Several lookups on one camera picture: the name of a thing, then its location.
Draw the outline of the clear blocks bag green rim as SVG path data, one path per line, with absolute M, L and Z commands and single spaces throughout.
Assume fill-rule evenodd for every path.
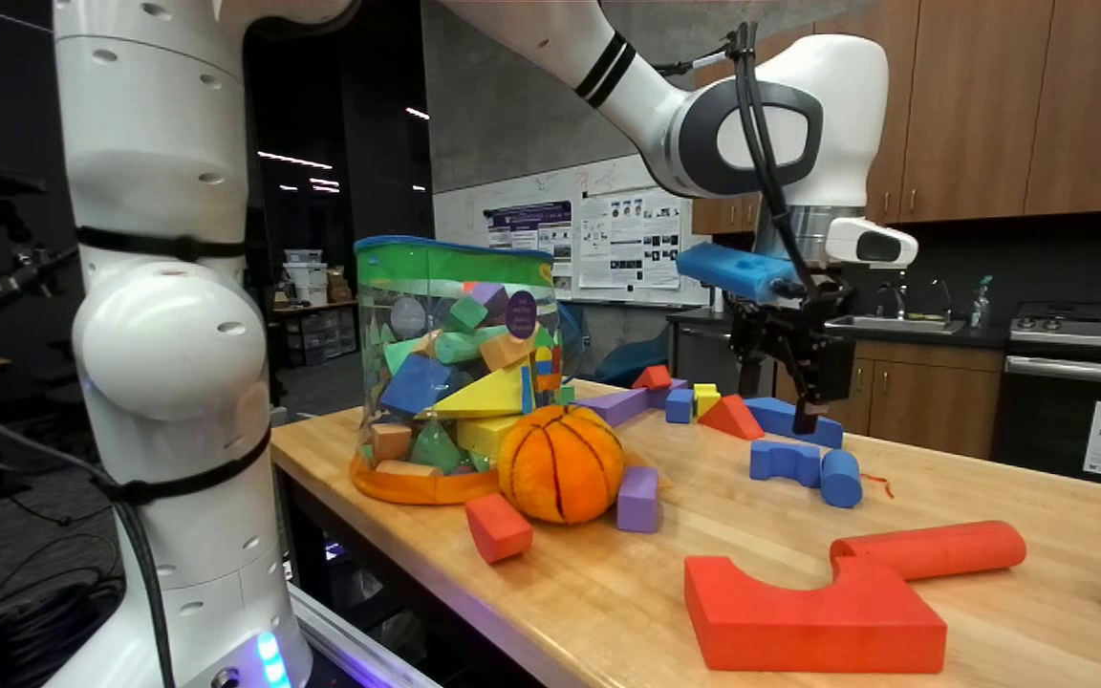
M 432 279 L 512 282 L 554 290 L 550 255 L 541 251 L 504 251 L 486 247 L 442 243 L 411 236 L 386 236 L 358 241 L 355 245 L 358 304 L 364 284 L 377 280 Z M 361 326 L 363 374 L 364 328 Z M 457 505 L 497 492 L 495 459 L 486 473 L 460 476 L 399 476 L 366 467 L 361 458 L 364 435 L 364 397 L 361 435 L 351 462 L 351 480 L 363 495 L 399 505 Z

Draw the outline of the steel stove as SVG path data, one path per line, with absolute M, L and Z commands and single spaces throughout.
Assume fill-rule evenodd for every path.
M 1101 401 L 1101 302 L 1024 302 L 1009 326 L 990 458 L 1101 483 L 1083 461 Z

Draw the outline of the wooden wall cabinets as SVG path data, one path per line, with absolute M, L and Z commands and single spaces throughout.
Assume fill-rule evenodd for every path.
M 889 74 L 870 162 L 796 184 L 798 212 L 939 223 L 1101 212 L 1101 0 L 870 0 L 825 19 L 760 23 L 760 58 L 826 33 L 873 42 Z

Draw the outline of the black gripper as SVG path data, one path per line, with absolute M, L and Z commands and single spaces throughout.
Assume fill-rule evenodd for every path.
M 737 360 L 737 393 L 743 398 L 773 395 L 774 361 L 789 352 L 799 353 L 824 335 L 824 323 L 851 309 L 853 286 L 840 275 L 822 275 L 820 301 L 805 301 L 804 308 L 759 305 L 734 292 L 728 293 L 731 332 L 728 345 Z M 791 375 L 798 397 L 792 432 L 807 435 L 817 430 L 818 419 L 833 402 L 851 395 L 852 354 L 814 354 L 791 362 Z

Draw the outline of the whiteboard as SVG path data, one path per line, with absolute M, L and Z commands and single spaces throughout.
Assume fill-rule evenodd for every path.
M 486 237 L 486 208 L 508 207 L 517 204 L 573 201 L 575 248 L 578 250 L 578 222 L 584 196 L 604 193 L 637 190 L 657 186 L 645 170 L 637 154 L 615 160 L 586 162 L 573 168 L 552 170 L 546 173 L 520 176 L 497 183 L 476 184 L 464 190 L 434 193 L 434 234 L 449 243 L 489 247 Z M 707 239 L 693 231 L 693 205 L 685 199 L 686 219 L 682 227 L 682 251 L 702 244 Z M 685 306 L 698 308 L 711 301 L 709 290 L 699 280 L 682 277 L 678 290 L 582 290 L 573 275 L 573 292 L 567 299 L 576 302 L 625 302 L 641 306 Z

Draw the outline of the heap of foam blocks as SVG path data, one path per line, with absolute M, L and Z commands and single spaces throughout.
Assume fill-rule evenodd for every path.
M 486 280 L 364 284 L 366 467 L 486 473 L 512 423 L 573 401 L 554 290 Z

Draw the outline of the grey dishwasher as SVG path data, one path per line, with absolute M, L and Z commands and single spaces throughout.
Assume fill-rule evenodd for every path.
M 776 392 L 776 362 L 766 358 L 756 374 L 743 369 L 731 353 L 731 325 L 726 319 L 673 323 L 671 367 L 674 376 L 691 383 L 712 383 L 723 396 L 772 397 Z

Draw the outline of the long blue foam block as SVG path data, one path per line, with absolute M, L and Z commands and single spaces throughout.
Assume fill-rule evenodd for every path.
M 792 430 L 795 406 L 789 402 L 780 398 L 746 398 L 745 405 L 765 434 L 791 437 L 791 439 L 833 449 L 843 448 L 844 430 L 837 421 L 817 417 L 813 434 L 799 434 L 799 432 Z

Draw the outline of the long purple foam block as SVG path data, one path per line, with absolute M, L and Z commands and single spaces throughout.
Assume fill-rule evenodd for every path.
M 576 392 L 573 405 L 595 409 L 595 413 L 609 426 L 618 427 L 629 419 L 636 418 L 643 411 L 664 409 L 669 393 L 685 387 L 690 387 L 687 380 L 672 378 L 668 387 L 621 389 L 619 392 L 595 398 L 582 398 L 580 392 Z

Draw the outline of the blue curved foam block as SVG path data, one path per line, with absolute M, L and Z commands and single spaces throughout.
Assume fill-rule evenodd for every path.
M 756 440 L 751 443 L 748 476 L 757 481 L 791 479 L 806 488 L 818 488 L 821 465 L 821 449 L 813 445 Z

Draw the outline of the steel sink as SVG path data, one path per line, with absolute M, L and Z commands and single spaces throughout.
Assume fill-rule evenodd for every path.
M 826 323 L 827 330 L 838 332 L 951 335 L 964 330 L 964 323 L 952 319 L 900 319 L 874 316 L 842 316 Z

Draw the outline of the shelf with storage boxes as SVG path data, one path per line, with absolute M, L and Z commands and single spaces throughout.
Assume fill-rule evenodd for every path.
M 272 326 L 288 369 L 357 353 L 361 345 L 348 270 L 325 261 L 321 249 L 285 249 L 272 302 Z

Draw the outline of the red foam cylinder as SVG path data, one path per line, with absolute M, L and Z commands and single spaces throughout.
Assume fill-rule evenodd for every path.
M 833 561 L 869 559 L 914 582 L 1014 568 L 1025 561 L 1027 549 L 1021 532 L 1004 520 L 982 520 L 842 537 L 831 543 L 829 555 Z

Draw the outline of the small red foam block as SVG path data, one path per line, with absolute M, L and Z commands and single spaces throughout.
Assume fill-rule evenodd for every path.
M 473 498 L 464 504 L 473 544 L 489 565 L 528 552 L 533 529 L 528 520 L 501 493 Z

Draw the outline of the wooden base cabinets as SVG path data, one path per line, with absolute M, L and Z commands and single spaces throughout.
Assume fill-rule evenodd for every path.
M 1004 353 L 860 340 L 851 395 L 827 417 L 848 434 L 988 459 Z

